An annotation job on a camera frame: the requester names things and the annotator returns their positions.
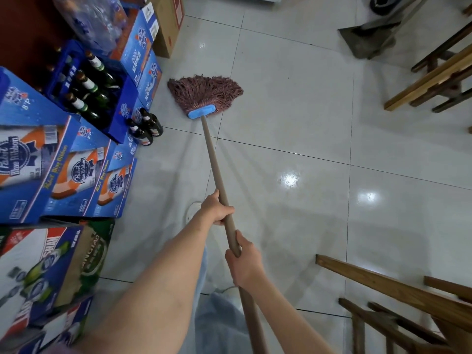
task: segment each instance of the wooden mop handle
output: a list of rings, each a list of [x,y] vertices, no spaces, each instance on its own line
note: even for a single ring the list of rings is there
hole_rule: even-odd
[[[220,202],[225,206],[229,206],[225,186],[223,185],[223,178],[221,177],[220,167],[218,166],[218,161],[216,159],[215,148],[213,148],[213,142],[211,141],[211,136],[209,135],[206,117],[201,116],[200,119],[202,120],[202,126],[204,128],[209,162],[211,164],[211,169],[213,170],[213,178],[215,179],[216,188],[220,190]],[[233,221],[233,216],[226,216],[224,222],[229,248],[233,251],[236,257],[239,257],[241,255],[241,248],[239,247],[239,244],[236,240],[236,226]],[[266,354],[268,353],[268,350],[264,340],[264,332],[261,326],[261,321],[259,320],[259,316],[257,314],[256,303],[249,292],[245,291],[241,287],[239,287],[239,295],[243,305],[246,325],[249,331],[249,338],[251,339],[252,351],[254,354]]]

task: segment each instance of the light blue pants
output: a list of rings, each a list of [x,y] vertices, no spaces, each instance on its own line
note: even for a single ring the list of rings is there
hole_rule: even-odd
[[[244,315],[220,293],[212,293],[200,300],[207,265],[205,247],[193,297],[192,318],[179,354],[251,353]]]

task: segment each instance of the blue mop head holder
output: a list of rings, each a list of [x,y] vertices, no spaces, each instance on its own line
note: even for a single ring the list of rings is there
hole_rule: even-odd
[[[216,112],[216,107],[214,104],[209,104],[207,106],[202,106],[201,108],[197,108],[195,110],[190,111],[187,116],[190,119],[197,119],[201,116],[207,116],[211,113]]]

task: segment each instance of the hand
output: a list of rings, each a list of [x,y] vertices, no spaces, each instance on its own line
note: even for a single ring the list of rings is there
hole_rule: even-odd
[[[241,256],[238,258],[231,250],[227,250],[225,259],[234,284],[250,291],[253,284],[265,276],[262,256],[254,244],[247,240],[239,230],[236,230],[236,239],[242,247]]]
[[[226,216],[234,214],[235,208],[233,206],[224,206],[218,200],[220,190],[216,189],[211,195],[208,195],[200,211],[203,216],[211,220],[214,225],[224,225],[222,221]]]

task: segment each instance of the forearm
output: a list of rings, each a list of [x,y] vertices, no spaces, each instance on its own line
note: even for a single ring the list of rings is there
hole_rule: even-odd
[[[248,288],[285,354],[333,354],[325,340],[308,324],[264,275]]]
[[[188,330],[210,226],[197,213],[78,349],[85,354],[176,353]]]

